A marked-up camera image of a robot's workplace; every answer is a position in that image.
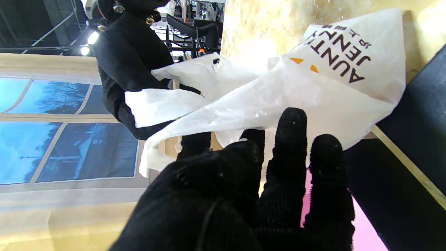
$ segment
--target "person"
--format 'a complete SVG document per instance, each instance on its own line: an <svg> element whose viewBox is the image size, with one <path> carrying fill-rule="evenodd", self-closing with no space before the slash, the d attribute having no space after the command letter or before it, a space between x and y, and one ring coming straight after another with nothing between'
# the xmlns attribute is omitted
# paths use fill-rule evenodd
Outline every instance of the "person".
<svg viewBox="0 0 446 251"><path fill-rule="evenodd" d="M341 144L329 134L311 147L311 205L300 227L306 120L300 109L283 112L260 198L264 131L250 129L220 151L167 166L110 250L352 250L353 201Z"/></svg>
<svg viewBox="0 0 446 251"><path fill-rule="evenodd" d="M172 122L136 128L135 117L125 103L124 95L125 92L139 92L148 88L168 89L170 80L158 80L150 71L173 64L172 56L144 18L167 2L168 0L122 0L119 4L125 7L125 11L116 13L113 11L116 1L99 0L95 5L95 10L99 10L90 11L92 20L107 19L106 28L101 25L103 31L100 31L98 40L91 46L98 61L104 105L140 140L147 140ZM104 17L95 17L94 13ZM200 94L199 90L182 84L180 88Z"/></svg>

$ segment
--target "bare tree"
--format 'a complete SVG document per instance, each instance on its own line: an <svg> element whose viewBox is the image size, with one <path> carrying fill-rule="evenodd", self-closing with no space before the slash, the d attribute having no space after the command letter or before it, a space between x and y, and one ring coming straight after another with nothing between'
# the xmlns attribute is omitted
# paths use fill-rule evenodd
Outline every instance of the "bare tree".
<svg viewBox="0 0 446 251"><path fill-rule="evenodd" d="M89 85L50 82L44 90L44 98L36 102L52 114L73 114L81 106Z"/></svg>

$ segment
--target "black glove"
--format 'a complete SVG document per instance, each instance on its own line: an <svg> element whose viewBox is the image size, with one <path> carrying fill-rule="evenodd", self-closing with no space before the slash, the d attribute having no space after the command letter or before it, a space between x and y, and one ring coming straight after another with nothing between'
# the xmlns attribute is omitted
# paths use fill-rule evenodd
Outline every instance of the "black glove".
<svg viewBox="0 0 446 251"><path fill-rule="evenodd" d="M313 143L313 190L305 228L306 115L288 108L259 200L264 131L247 141L166 167L148 187L112 250L351 250L353 202L342 148L331 135Z"/></svg>
<svg viewBox="0 0 446 251"><path fill-rule="evenodd" d="M310 213L305 217L305 227L300 228L306 124L305 112L297 108L286 109L280 118L255 233L264 250L351 250L353 200L347 189L341 144L329 134L315 138L311 147Z"/></svg>

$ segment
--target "white plastic bag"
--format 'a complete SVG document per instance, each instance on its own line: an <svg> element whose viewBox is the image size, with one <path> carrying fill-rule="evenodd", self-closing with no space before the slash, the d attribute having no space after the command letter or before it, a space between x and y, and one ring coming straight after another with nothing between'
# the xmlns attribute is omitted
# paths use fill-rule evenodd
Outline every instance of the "white plastic bag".
<svg viewBox="0 0 446 251"><path fill-rule="evenodd" d="M344 149L356 144L392 112L404 91L401 10L311 25L302 41L270 58L268 72L245 72L230 59L216 67L200 58L153 71L200 89L209 104L150 137L142 158L150 158L147 153L166 138L207 131L215 131L226 146L244 129L276 127L287 107L305 110L309 146L325 133L337 137ZM148 168L140 165L140 173L147 176Z"/></svg>

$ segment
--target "black sleeve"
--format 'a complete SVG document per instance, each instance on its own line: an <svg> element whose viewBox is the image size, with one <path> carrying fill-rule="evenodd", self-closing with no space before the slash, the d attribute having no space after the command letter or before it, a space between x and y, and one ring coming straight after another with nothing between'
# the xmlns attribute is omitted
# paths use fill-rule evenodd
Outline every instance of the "black sleeve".
<svg viewBox="0 0 446 251"><path fill-rule="evenodd" d="M124 91L167 89L150 70L173 63L155 32L131 14L125 13L102 32L93 45L98 65Z"/></svg>

